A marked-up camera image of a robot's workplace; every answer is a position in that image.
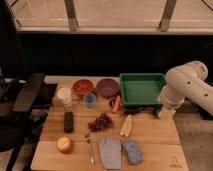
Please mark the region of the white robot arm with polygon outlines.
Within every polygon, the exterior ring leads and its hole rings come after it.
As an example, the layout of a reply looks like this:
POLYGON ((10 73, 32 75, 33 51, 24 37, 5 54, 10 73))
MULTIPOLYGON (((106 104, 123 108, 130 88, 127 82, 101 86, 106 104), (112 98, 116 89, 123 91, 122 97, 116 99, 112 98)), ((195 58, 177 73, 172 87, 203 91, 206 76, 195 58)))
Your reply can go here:
POLYGON ((162 107, 156 112, 158 118, 176 110, 188 98, 201 108, 201 116, 213 121, 213 86, 205 82, 208 68, 200 61, 191 61, 171 68, 165 74, 166 85, 161 89, 158 101, 162 107))

